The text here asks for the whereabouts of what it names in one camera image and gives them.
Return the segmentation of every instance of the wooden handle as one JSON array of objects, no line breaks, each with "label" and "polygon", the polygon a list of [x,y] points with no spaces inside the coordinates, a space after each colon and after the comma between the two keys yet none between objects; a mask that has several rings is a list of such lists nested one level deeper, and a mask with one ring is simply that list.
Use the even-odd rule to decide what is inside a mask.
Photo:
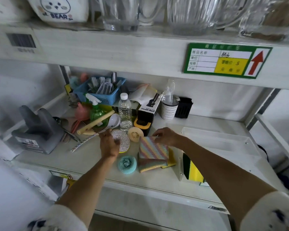
[{"label": "wooden handle", "polygon": [[77,131],[77,133],[79,135],[81,135],[82,133],[84,133],[85,131],[89,130],[90,128],[94,127],[96,124],[100,123],[101,121],[105,120],[106,118],[110,117],[111,115],[113,115],[115,113],[114,110],[111,110],[109,113],[106,113],[104,116],[101,116],[100,118],[96,119],[95,121],[87,124],[86,126],[84,126],[83,128],[79,129]]}]

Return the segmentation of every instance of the black holder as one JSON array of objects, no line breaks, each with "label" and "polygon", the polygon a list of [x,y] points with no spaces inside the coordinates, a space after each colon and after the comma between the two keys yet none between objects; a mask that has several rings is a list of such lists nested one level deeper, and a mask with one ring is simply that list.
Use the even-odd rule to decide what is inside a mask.
[{"label": "black holder", "polygon": [[193,102],[191,98],[180,97],[179,105],[175,114],[176,118],[187,118],[192,108]]}]

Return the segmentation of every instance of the white sleeve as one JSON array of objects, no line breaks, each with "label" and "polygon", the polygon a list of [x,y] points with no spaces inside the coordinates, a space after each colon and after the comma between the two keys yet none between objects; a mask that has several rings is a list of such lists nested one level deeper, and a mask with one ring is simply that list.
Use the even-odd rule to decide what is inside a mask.
[{"label": "white sleeve", "polygon": [[289,195],[272,192],[262,197],[243,218],[240,231],[289,231]]},{"label": "white sleeve", "polygon": [[39,219],[31,221],[25,231],[88,231],[85,224],[67,207],[52,205]]}]

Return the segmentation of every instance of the plastic water bottle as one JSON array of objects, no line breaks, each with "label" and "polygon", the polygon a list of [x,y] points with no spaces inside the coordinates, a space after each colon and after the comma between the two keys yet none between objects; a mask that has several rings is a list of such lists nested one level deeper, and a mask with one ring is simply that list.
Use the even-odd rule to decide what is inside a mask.
[{"label": "plastic water bottle", "polygon": [[120,128],[128,131],[133,126],[131,121],[131,102],[127,99],[127,93],[121,93],[119,101]]}]

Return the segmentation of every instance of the price tag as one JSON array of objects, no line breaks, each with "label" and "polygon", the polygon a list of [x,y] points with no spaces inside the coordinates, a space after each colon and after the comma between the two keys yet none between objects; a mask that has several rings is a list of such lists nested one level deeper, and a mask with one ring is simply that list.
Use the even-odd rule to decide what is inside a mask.
[{"label": "price tag", "polygon": [[272,47],[190,43],[184,73],[256,79]]}]

